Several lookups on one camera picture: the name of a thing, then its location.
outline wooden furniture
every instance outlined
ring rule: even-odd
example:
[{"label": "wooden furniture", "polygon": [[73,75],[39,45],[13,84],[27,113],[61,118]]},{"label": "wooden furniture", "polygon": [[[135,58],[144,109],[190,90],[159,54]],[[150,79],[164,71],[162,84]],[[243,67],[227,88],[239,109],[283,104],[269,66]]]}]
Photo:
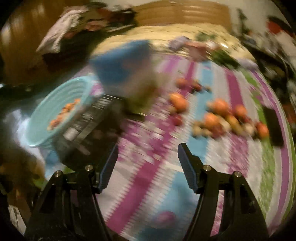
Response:
[{"label": "wooden furniture", "polygon": [[139,25],[212,23],[232,30],[229,8],[211,1],[157,1],[134,7]]},{"label": "wooden furniture", "polygon": [[18,85],[46,82],[51,72],[36,49],[66,6],[89,0],[24,0],[0,31],[5,82]]}]

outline wooden headboard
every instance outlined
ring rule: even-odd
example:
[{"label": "wooden headboard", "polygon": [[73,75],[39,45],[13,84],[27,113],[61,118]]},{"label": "wooden headboard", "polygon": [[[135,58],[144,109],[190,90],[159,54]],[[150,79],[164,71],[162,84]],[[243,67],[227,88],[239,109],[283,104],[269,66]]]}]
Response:
[{"label": "wooden headboard", "polygon": [[139,25],[212,23],[232,30],[226,5],[200,0],[157,1],[134,7]]}]

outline white wall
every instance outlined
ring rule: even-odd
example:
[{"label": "white wall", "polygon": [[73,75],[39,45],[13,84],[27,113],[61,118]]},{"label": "white wall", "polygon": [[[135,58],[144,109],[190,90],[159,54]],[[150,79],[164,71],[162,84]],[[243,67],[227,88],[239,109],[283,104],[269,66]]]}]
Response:
[{"label": "white wall", "polygon": [[[153,2],[154,0],[101,0],[106,2],[108,5],[114,5],[116,3],[128,2],[133,6],[142,5],[148,2]],[[243,13],[246,15],[248,20],[246,25],[248,28],[257,32],[264,32],[266,30],[266,19],[268,15],[273,15],[281,20],[286,19],[281,13],[281,11],[276,7],[276,5],[271,0],[208,0],[213,2],[218,2],[225,4],[230,8],[231,20],[234,24],[235,29],[239,23],[237,8],[242,9]]]}]

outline plastic bowl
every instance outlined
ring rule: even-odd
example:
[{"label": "plastic bowl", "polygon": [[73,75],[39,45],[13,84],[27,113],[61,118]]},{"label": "plastic bowl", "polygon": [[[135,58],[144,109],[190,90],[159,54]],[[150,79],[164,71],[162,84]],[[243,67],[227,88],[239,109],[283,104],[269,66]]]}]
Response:
[{"label": "plastic bowl", "polygon": [[[80,105],[90,103],[93,78],[90,76],[71,79],[49,93],[33,112],[25,132],[27,145],[51,149],[55,136],[65,127],[75,115]],[[49,123],[56,118],[62,108],[80,98],[80,103],[70,112],[69,116],[55,129],[48,131]]]}]

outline metal screw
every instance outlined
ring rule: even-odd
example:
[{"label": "metal screw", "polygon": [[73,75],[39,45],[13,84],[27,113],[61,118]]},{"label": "metal screw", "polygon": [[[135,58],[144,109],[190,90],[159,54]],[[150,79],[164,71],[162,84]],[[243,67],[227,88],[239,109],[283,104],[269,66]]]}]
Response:
[{"label": "metal screw", "polygon": [[62,175],[63,173],[62,173],[62,171],[56,171],[55,173],[54,173],[54,176],[55,177],[59,177],[60,175]]},{"label": "metal screw", "polygon": [[85,170],[87,170],[88,172],[91,171],[94,167],[92,165],[87,165],[85,166]]},{"label": "metal screw", "polygon": [[203,169],[204,169],[206,172],[208,172],[208,171],[210,171],[210,170],[212,169],[212,167],[211,167],[210,165],[204,165],[204,166],[203,166]]},{"label": "metal screw", "polygon": [[241,177],[241,176],[242,176],[242,173],[239,172],[239,171],[235,171],[235,172],[234,172],[234,175],[235,175],[236,177]]}]

